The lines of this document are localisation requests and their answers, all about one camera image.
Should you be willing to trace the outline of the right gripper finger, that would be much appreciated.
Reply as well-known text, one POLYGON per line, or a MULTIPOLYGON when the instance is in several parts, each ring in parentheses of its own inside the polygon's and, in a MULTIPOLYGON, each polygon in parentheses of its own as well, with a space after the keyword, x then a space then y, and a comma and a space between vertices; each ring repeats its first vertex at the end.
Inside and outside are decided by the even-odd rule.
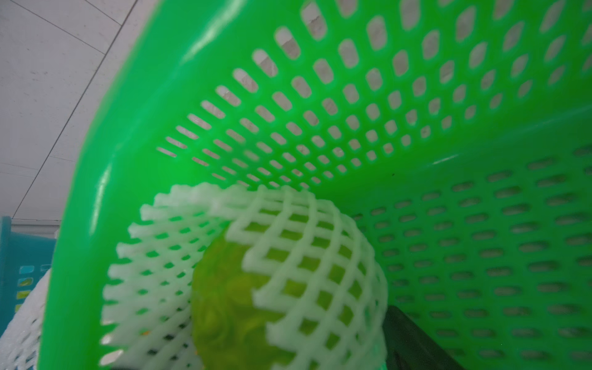
POLYGON ((382 325, 388 370, 462 370, 463 367, 394 305, 382 325))

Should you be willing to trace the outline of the white foam net sleeve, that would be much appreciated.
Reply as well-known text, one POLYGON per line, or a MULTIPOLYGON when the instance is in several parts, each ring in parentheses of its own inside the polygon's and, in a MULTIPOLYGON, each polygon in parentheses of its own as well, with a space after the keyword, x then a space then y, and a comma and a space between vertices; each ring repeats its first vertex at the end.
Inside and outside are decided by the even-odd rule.
POLYGON ((102 366, 385 368, 385 275, 331 201, 176 185, 140 218, 103 289, 102 366))

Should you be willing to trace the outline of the green custard apple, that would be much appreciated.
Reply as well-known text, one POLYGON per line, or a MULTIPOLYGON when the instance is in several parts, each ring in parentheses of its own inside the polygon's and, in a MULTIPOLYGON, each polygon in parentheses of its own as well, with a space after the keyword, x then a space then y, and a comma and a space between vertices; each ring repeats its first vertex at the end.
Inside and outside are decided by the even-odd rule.
POLYGON ((377 369, 376 265, 335 209, 247 211, 206 249, 191 285, 207 369, 377 369))

